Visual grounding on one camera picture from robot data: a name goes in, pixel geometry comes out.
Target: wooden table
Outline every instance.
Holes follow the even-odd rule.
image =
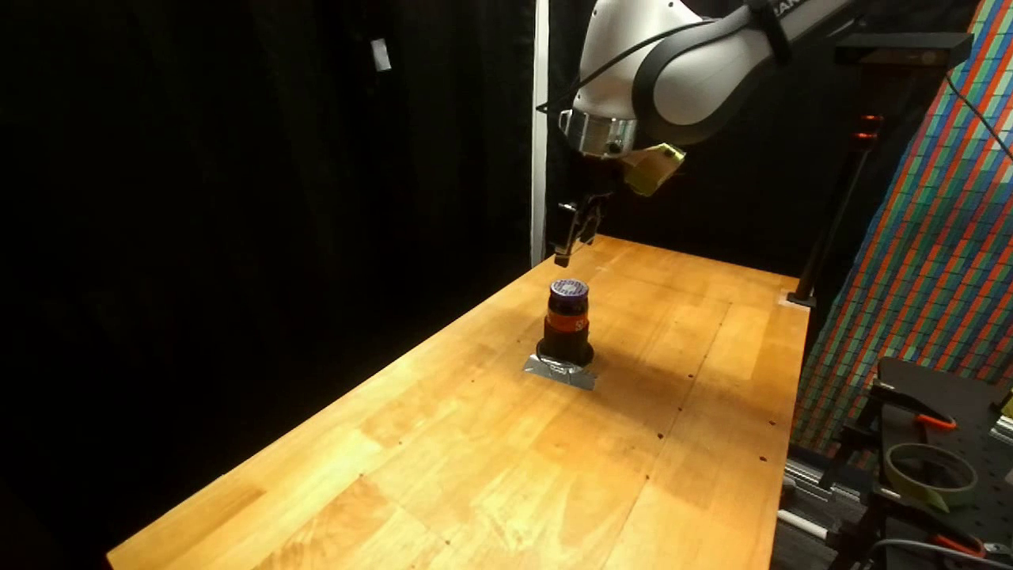
[[[525,373],[593,289],[594,388]],[[151,526],[115,566],[768,566],[795,278],[597,238],[542,263]]]

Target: wire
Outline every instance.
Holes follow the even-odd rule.
[[[986,116],[953,87],[950,73],[942,75],[950,91],[981,119],[981,127],[990,133],[990,140],[1003,148],[1003,155],[1013,160],[1010,146],[1003,144],[1003,137],[986,124]]]
[[[981,565],[981,566],[1013,570],[1010,565],[986,561],[986,556],[976,556],[976,553],[953,550],[953,547],[939,547],[939,546],[929,546],[929,542],[884,538],[884,542],[874,546],[874,550],[879,550],[879,547],[910,547],[910,550],[929,550],[929,553],[942,553],[942,556],[960,556],[960,561]]]
[[[608,73],[612,67],[618,67],[620,59],[628,59],[630,55],[648,46],[648,44],[657,44],[660,39],[669,36],[676,36],[676,33],[686,33],[686,29],[695,29],[695,25],[706,25],[706,22],[686,22],[686,25],[675,25],[675,29],[663,29],[657,36],[648,36],[636,44],[630,44],[628,52],[614,55],[612,59],[604,59],[597,70],[593,70],[587,75],[582,75],[571,91],[566,91],[566,103],[577,99],[577,91],[587,82],[594,82],[601,73]],[[537,103],[534,108],[537,115],[554,115],[557,108],[551,108],[551,100]]]

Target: wooden tabletop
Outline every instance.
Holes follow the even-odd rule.
[[[525,373],[593,289],[594,388]],[[151,526],[115,566],[768,566],[795,278],[597,238],[542,263]]]

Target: cable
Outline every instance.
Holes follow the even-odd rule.
[[[960,556],[960,561],[981,565],[981,566],[1013,570],[1010,565],[986,561],[986,556],[976,556],[976,553],[953,550],[953,547],[939,547],[939,546],[929,546],[929,542],[884,538],[884,542],[874,546],[874,550],[879,550],[879,547],[910,547],[910,550],[929,550],[929,553],[942,553],[942,556]]]
[[[990,140],[1003,148],[1003,155],[1013,160],[1010,146],[1003,144],[1003,137],[986,124],[986,116],[953,87],[950,73],[942,75],[950,91],[981,119],[981,127],[990,133]]]
[[[657,44],[657,40],[669,39],[669,36],[695,29],[695,25],[706,25],[706,22],[675,25],[675,29],[663,29],[663,33],[657,33],[657,36],[648,36],[648,39],[630,44],[628,52],[620,52],[618,58],[604,59],[597,70],[593,70],[587,75],[582,75],[582,79],[566,91],[566,100],[572,100],[582,87],[594,82],[601,73],[608,73],[612,67],[618,67],[618,64],[628,59],[630,55],[636,55],[636,52],[642,52],[642,46],[648,46],[648,44]],[[534,111],[537,111],[537,115],[557,115],[557,108],[551,108],[551,100],[537,103]]]

